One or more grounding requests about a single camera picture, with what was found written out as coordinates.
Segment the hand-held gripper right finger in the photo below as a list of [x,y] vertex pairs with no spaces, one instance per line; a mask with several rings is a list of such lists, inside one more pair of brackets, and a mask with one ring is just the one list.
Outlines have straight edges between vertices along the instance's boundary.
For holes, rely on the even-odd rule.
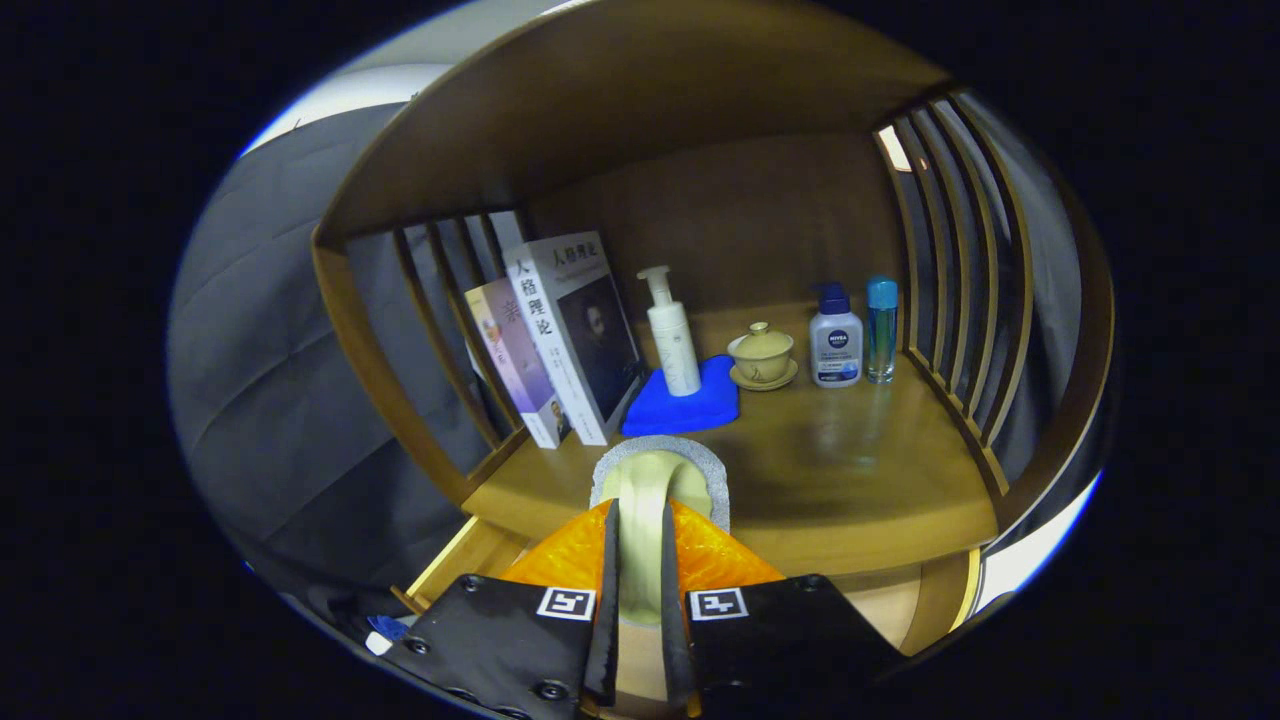
[[677,501],[660,574],[667,694],[691,719],[851,717],[906,662],[828,577],[785,577]]

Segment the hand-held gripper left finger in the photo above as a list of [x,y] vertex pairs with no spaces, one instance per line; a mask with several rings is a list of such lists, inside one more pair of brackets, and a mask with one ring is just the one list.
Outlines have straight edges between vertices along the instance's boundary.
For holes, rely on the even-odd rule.
[[616,702],[618,507],[607,500],[503,577],[454,579],[384,660],[425,687],[516,719],[575,719]]

